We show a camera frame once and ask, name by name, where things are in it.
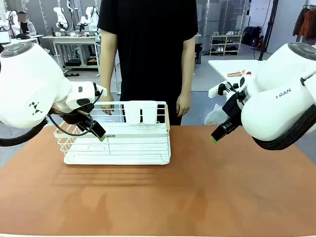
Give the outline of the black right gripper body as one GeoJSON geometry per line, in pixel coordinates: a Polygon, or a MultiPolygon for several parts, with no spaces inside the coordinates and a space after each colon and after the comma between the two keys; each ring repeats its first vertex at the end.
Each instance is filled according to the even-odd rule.
{"type": "Polygon", "coordinates": [[[225,103],[222,110],[227,114],[228,118],[225,124],[241,124],[241,107],[245,99],[244,92],[234,93],[225,103]]]}

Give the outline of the person left hand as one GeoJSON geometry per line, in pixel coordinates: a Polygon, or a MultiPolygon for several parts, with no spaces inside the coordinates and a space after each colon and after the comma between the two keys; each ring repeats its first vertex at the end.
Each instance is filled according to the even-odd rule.
{"type": "Polygon", "coordinates": [[[189,93],[181,93],[176,102],[177,117],[184,116],[190,110],[191,96],[189,93]]]}

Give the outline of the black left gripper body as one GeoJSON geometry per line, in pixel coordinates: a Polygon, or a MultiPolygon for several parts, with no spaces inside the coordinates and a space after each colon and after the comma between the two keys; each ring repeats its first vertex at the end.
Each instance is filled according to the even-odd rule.
{"type": "Polygon", "coordinates": [[[89,103],[87,105],[84,105],[82,107],[79,107],[78,109],[73,110],[70,113],[60,112],[56,109],[50,109],[50,114],[55,114],[60,116],[67,124],[76,125],[79,122],[84,122],[88,120],[93,120],[92,116],[90,115],[90,112],[94,109],[94,104],[89,103]]]}

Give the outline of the person right hand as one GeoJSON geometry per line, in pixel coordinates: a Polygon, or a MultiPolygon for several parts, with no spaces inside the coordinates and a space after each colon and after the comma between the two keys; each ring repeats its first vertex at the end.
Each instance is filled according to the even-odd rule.
{"type": "Polygon", "coordinates": [[[104,113],[106,113],[107,115],[111,115],[112,112],[114,111],[114,98],[111,94],[107,95],[107,96],[102,96],[100,98],[100,102],[102,102],[101,105],[101,109],[104,113]]]}

